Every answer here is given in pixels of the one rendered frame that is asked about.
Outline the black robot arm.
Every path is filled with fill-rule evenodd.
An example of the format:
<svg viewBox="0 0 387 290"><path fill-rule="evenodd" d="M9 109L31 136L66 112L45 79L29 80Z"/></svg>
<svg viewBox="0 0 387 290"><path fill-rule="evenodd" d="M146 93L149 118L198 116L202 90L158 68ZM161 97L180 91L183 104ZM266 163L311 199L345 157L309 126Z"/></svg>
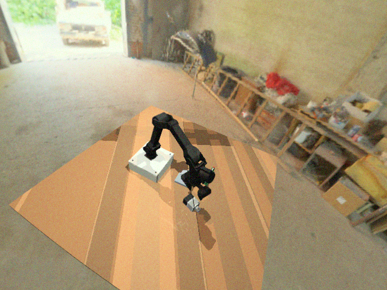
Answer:
<svg viewBox="0 0 387 290"><path fill-rule="evenodd" d="M190 143L187 136L178 125L178 121L176 119L174 119L171 115L162 112L152 117L152 124L154 125L154 128L151 139L146 143L145 147L143 147L143 150L146 152L145 157L147 159L152 161L156 158L156 156L158 156L156 150L158 150L161 146L159 139L162 130L168 129L183 150L183 156L186 160L186 164L189 165L190 176L199 177L202 180L202 185L204 182L210 184L214 180L215 173L205 167L207 164L206 159L203 157L198 148ZM199 161L202 162L198 163Z"/></svg>

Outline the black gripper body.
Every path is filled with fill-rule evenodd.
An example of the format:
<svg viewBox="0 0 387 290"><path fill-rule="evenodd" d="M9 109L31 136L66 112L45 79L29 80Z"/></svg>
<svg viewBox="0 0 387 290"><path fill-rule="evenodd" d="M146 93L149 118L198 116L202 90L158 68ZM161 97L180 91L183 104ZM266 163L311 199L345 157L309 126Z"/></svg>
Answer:
<svg viewBox="0 0 387 290"><path fill-rule="evenodd" d="M202 183L202 180L199 178L199 177L193 177L193 176L190 176L189 172L186 172L184 174L181 175L181 179L183 181L188 181L188 183L192 186L192 187L197 187L199 188L199 190L197 191L198 195L202 198L205 198L207 195L211 194L211 189L208 188L208 186L202 186L201 183Z"/></svg>

